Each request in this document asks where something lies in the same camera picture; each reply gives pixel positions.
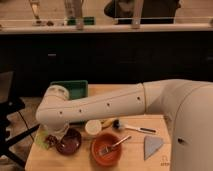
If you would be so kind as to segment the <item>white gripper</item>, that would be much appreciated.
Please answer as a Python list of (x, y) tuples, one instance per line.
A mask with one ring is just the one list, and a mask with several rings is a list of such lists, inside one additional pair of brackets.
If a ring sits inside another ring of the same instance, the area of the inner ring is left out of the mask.
[(68, 128), (69, 128), (69, 126), (67, 124), (63, 125), (60, 128), (53, 128), (53, 127), (45, 126), (45, 130), (47, 131), (47, 133), (49, 135), (56, 137), (57, 139), (61, 139), (67, 133)]

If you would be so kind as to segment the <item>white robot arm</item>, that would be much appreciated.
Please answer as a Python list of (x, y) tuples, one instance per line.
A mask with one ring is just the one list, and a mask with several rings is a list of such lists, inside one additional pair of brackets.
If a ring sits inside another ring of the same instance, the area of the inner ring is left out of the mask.
[(170, 171), (213, 171), (213, 82), (160, 80), (76, 100), (66, 88), (51, 85), (36, 119), (59, 133), (72, 122), (158, 113), (171, 120)]

